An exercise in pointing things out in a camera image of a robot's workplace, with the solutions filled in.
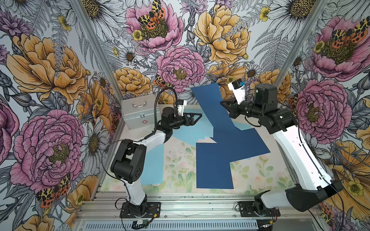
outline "light blue paper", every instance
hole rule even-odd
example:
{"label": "light blue paper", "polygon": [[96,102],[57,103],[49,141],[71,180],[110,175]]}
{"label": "light blue paper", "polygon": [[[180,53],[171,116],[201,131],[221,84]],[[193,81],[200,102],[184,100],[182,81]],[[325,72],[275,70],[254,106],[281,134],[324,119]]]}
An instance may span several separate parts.
{"label": "light blue paper", "polygon": [[204,140],[206,137],[213,136],[213,126],[207,116],[200,109],[185,109],[187,113],[202,113],[203,116],[193,126],[181,126],[180,129],[174,129],[172,136],[184,141],[185,143],[195,146],[198,140]]}
{"label": "light blue paper", "polygon": [[141,184],[161,184],[163,182],[164,144],[161,144],[145,155]]}

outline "metal bracket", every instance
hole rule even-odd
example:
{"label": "metal bracket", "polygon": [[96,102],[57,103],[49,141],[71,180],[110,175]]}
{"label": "metal bracket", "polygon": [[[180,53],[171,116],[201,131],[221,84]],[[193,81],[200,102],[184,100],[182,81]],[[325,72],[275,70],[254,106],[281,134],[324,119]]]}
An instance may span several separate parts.
{"label": "metal bracket", "polygon": [[239,201],[239,210],[241,217],[279,217],[280,211],[279,208],[271,208],[263,210],[263,214],[257,214],[255,212],[254,201]]}

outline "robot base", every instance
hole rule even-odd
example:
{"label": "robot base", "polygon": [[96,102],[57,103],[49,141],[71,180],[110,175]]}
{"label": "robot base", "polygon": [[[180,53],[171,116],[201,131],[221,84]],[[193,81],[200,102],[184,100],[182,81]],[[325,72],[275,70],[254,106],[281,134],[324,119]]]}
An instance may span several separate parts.
{"label": "robot base", "polygon": [[272,208],[272,209],[265,209],[257,214],[255,201],[239,201],[239,210],[241,217],[279,217],[280,211],[279,209]]}
{"label": "robot base", "polygon": [[136,205],[131,203],[124,203],[122,211],[120,213],[120,218],[158,218],[161,213],[161,203],[160,202],[148,202],[144,211],[144,215],[140,216],[136,212]]}

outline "pink peony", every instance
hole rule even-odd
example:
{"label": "pink peony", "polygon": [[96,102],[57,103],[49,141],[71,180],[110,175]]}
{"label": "pink peony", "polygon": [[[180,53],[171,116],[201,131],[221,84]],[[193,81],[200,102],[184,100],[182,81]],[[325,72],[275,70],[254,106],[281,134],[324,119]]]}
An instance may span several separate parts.
{"label": "pink peony", "polygon": [[171,47],[156,60],[158,75],[166,83],[174,85],[177,92],[204,78],[204,61],[201,55],[182,46]]}
{"label": "pink peony", "polygon": [[316,37],[317,44],[310,61],[311,69],[315,73],[344,82],[359,74],[370,64],[370,33],[357,44],[344,44],[338,49],[332,46],[334,30],[347,32],[358,23],[359,21],[353,23],[352,19],[346,21],[344,17],[340,19],[335,16],[321,30],[321,34]]}
{"label": "pink peony", "polygon": [[[177,17],[176,13],[172,9],[171,4],[166,6],[166,4],[161,1],[162,7],[165,9],[164,23],[166,28],[163,31],[159,31],[161,36],[150,37],[149,39],[139,40],[138,43],[142,46],[145,52],[155,53],[156,51],[167,50],[172,45],[177,45],[181,41],[182,33],[184,31],[184,23],[181,17]],[[138,18],[143,15],[148,15],[152,10],[152,4],[150,3],[148,7],[143,5],[138,8],[136,5],[134,8],[126,9],[126,24],[129,25],[127,29],[128,33],[133,33],[135,30],[141,30],[141,24]]]}
{"label": "pink peony", "polygon": [[8,157],[11,149],[11,138],[19,128],[17,115],[8,105],[0,100],[0,165]]}
{"label": "pink peony", "polygon": [[18,162],[11,167],[10,181],[38,192],[56,186],[67,174],[74,180],[83,167],[79,159],[84,135],[79,120],[63,110],[29,120],[14,139]]}
{"label": "pink peony", "polygon": [[315,136],[321,144],[340,137],[352,116],[344,87],[332,79],[308,81],[298,94],[296,109],[300,128]]}

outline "flower bud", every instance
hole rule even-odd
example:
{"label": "flower bud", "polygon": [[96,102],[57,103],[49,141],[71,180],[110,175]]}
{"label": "flower bud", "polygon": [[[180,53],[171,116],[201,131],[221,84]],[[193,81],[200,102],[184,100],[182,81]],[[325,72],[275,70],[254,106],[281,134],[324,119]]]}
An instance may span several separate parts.
{"label": "flower bud", "polygon": [[357,93],[360,95],[370,89],[370,74],[367,74],[357,84]]}
{"label": "flower bud", "polygon": [[357,129],[365,130],[369,127],[370,122],[365,116],[359,116],[353,121],[353,124]]}
{"label": "flower bud", "polygon": [[4,88],[9,88],[13,85],[11,79],[4,73],[0,71],[0,86]]}
{"label": "flower bud", "polygon": [[64,95],[59,95],[57,98],[57,104],[64,107],[67,104],[67,98]]}
{"label": "flower bud", "polygon": [[186,35],[186,38],[188,39],[188,41],[190,41],[191,43],[194,43],[194,39],[195,39],[195,34],[191,31],[188,30],[188,34]]}
{"label": "flower bud", "polygon": [[19,105],[22,107],[35,106],[36,101],[27,93],[18,93],[15,95],[10,95]]}

